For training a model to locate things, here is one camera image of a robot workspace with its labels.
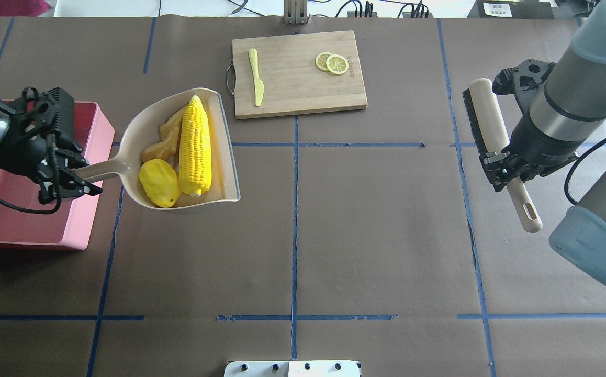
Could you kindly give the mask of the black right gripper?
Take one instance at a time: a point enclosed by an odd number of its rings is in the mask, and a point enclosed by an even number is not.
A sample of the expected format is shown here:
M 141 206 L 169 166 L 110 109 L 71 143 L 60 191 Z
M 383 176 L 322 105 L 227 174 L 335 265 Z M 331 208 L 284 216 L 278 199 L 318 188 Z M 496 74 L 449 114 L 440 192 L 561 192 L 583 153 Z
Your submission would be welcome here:
M 487 181 L 496 193 L 512 181 L 523 183 L 536 175 L 547 176 L 563 167 L 578 148 L 578 141 L 552 138 L 540 131 L 531 118 L 521 118 L 504 152 L 480 153 Z

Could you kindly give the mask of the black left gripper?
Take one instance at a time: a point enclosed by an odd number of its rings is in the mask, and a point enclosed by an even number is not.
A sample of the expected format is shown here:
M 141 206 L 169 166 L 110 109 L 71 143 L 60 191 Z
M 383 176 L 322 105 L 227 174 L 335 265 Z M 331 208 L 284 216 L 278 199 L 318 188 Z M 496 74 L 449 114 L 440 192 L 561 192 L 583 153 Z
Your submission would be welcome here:
M 56 147 L 50 162 L 48 141 L 52 137 Z M 78 176 L 70 181 L 65 176 L 59 182 L 52 179 L 54 173 L 77 175 L 79 169 L 88 167 L 82 152 L 75 139 L 75 100 L 64 89 L 39 92 L 26 87 L 15 100 L 0 99 L 0 169 L 33 181 L 43 180 L 38 203 L 102 193 L 102 187 Z

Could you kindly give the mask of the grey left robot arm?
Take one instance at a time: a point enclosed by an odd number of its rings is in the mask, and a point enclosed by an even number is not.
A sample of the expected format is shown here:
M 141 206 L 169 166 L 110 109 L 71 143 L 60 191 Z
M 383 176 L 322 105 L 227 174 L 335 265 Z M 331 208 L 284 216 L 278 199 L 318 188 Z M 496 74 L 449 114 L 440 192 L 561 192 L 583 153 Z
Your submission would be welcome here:
M 85 250 L 102 189 L 78 170 L 113 136 L 96 103 L 61 88 L 0 100 L 0 248 Z

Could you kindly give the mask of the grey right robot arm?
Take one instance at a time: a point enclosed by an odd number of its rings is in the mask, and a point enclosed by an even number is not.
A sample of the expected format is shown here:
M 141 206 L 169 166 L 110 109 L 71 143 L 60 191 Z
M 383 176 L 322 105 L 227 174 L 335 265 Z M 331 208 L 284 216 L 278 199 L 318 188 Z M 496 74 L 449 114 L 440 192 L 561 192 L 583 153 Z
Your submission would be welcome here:
M 533 59 L 476 79 L 463 92 L 478 159 L 495 191 L 507 189 L 523 229 L 542 221 L 524 184 L 583 161 L 576 150 L 606 121 L 606 1 L 557 63 Z M 606 172 L 573 204 L 549 245 L 606 286 Z

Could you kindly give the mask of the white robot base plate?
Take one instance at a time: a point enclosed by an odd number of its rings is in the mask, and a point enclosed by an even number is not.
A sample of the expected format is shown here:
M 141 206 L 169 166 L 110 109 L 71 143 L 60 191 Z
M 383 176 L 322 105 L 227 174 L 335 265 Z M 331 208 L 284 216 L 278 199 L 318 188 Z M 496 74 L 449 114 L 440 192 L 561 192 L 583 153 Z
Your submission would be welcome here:
M 235 361 L 226 365 L 224 376 L 361 376 L 354 360 Z

